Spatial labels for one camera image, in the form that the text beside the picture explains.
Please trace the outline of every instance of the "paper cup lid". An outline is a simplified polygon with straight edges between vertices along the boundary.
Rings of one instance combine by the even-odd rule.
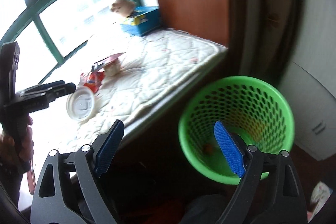
[[[95,108],[95,95],[86,86],[81,86],[67,99],[67,112],[71,119],[84,121],[92,116]]]

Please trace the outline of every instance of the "stuffed toy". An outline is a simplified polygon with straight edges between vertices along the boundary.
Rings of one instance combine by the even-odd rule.
[[[112,12],[122,16],[130,16],[135,9],[135,2],[132,0],[116,0],[110,9]]]

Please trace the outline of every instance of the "finger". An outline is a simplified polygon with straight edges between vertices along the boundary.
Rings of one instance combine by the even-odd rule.
[[[9,135],[4,135],[2,138],[2,143],[8,146],[14,146],[14,139]]]
[[[34,155],[34,149],[30,149],[30,150],[22,150],[19,153],[19,157],[23,160],[23,161],[29,161],[33,158]]]
[[[31,126],[31,125],[33,124],[33,119],[32,119],[30,116],[28,116],[27,124],[28,124],[29,126]]]
[[[25,141],[22,143],[22,149],[23,150],[31,150],[34,147],[34,142],[32,140]]]
[[[25,136],[24,140],[29,140],[31,141],[33,137],[33,130],[31,127],[27,127],[27,135]]]
[[[27,134],[22,140],[22,147],[28,147],[32,141],[33,130],[31,127],[27,127]]]

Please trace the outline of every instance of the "red snack bag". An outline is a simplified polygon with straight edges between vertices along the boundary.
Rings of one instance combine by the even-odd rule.
[[[92,71],[87,76],[84,86],[92,90],[93,93],[96,93],[99,87],[101,86],[103,78],[104,78],[104,72],[103,71],[95,72],[95,67],[92,66]]]

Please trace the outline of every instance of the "green wastebasket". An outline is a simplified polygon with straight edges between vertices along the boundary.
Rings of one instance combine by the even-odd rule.
[[[214,138],[213,127],[221,120],[231,133],[262,152],[290,151],[294,118],[281,93],[268,83],[247,76],[220,79],[200,90],[188,103],[179,122],[179,140],[191,165],[217,182],[237,185]]]

